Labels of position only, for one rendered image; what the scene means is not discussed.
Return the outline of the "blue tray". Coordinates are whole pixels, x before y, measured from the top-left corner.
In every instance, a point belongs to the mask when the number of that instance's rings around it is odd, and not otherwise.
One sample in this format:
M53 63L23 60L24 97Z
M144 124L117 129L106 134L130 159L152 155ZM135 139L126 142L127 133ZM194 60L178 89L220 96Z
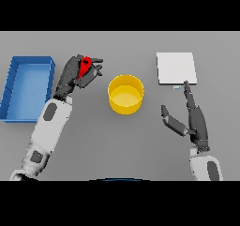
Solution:
M51 98L54 69L51 56L12 56L0 101L0 121L36 123Z

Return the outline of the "red beaker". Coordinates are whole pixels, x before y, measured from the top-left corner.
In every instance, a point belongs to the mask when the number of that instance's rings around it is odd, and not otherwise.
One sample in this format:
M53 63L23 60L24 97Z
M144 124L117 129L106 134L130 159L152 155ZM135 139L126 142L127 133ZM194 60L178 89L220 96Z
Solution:
M91 65L92 65L92 59L89 56L84 56L80 60L79 74L77 78L78 81L82 78L83 75L87 73Z

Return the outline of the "yellow bowl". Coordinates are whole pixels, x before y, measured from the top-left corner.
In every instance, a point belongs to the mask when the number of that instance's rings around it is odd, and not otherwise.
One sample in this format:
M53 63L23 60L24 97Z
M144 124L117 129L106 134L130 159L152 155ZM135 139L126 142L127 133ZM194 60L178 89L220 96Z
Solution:
M144 86L137 77L122 74L111 80L107 93L109 104L116 113L130 115L137 112L143 103Z

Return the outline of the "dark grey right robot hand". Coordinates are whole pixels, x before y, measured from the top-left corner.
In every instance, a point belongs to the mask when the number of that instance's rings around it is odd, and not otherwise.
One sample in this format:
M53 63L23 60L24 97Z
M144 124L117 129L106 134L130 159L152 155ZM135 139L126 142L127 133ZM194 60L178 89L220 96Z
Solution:
M206 121L202 109L195 103L188 81L184 81L184 95L187 100L188 126L171 116L165 105L161 106L163 124L182 137L188 135L190 141L196 145L198 153L208 152L210 147Z

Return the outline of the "pale square scale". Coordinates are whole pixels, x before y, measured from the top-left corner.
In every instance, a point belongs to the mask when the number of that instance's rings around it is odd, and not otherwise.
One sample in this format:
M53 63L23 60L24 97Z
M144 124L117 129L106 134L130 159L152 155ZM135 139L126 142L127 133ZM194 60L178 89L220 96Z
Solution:
M188 81L196 85L193 53L157 53L157 77L159 84L183 85Z

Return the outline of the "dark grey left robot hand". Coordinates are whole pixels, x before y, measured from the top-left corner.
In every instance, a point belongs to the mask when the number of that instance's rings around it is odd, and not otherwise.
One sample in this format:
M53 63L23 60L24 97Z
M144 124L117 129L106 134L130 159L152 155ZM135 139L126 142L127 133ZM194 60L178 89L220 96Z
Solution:
M78 86L80 89L85 88L97 76L101 76L103 60L99 58L92 58L92 65L85 75L78 81L80 60L84 55L77 54L72 56L66 63L63 72L60 76L59 82L56 86L53 98L61 101L66 101L67 96L73 92L74 88Z

